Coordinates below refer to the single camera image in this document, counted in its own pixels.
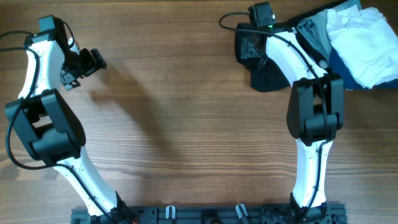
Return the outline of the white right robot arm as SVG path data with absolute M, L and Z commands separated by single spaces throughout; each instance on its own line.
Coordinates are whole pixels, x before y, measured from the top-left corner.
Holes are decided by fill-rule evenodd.
M 287 223 L 333 223 L 324 184 L 328 154 L 343 125 L 342 78 L 313 63 L 292 32 L 243 29 L 234 44 L 237 61 L 251 73 L 251 88 L 292 88 L 286 122 L 297 146 L 297 174 L 279 215 Z

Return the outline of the black polo shirt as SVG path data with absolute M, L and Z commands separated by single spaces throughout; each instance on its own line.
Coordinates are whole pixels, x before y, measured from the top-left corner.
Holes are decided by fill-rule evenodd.
M 237 61 L 238 61 L 238 32 L 243 32 L 247 34 L 258 34 L 252 31 L 261 30 L 276 34 L 279 32 L 287 31 L 289 29 L 283 23 L 274 24 L 269 27 L 260 27 L 258 29 L 255 28 L 250 23 L 239 23 L 236 26 L 236 28 L 238 30 L 235 32 L 234 51 Z M 251 74 L 250 87 L 259 92 L 277 91 L 286 88 L 290 85 L 289 81 L 285 78 L 284 74 L 281 72 L 278 65 L 268 56 L 267 56 L 267 62 L 264 67 L 245 67 L 245 68 L 248 69 Z

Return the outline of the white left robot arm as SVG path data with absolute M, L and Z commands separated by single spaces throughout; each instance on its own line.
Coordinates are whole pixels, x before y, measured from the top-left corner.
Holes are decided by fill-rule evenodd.
M 73 39 L 57 31 L 28 33 L 24 46 L 29 64 L 25 85 L 16 101 L 6 104 L 9 120 L 6 151 L 18 167 L 34 170 L 19 162 L 11 151 L 15 131 L 26 151 L 41 169 L 53 168 L 66 178 L 88 209 L 90 223 L 123 223 L 132 220 L 131 211 L 100 176 L 86 151 L 82 124 L 59 93 L 77 86 L 106 62 L 97 49 L 79 49 Z

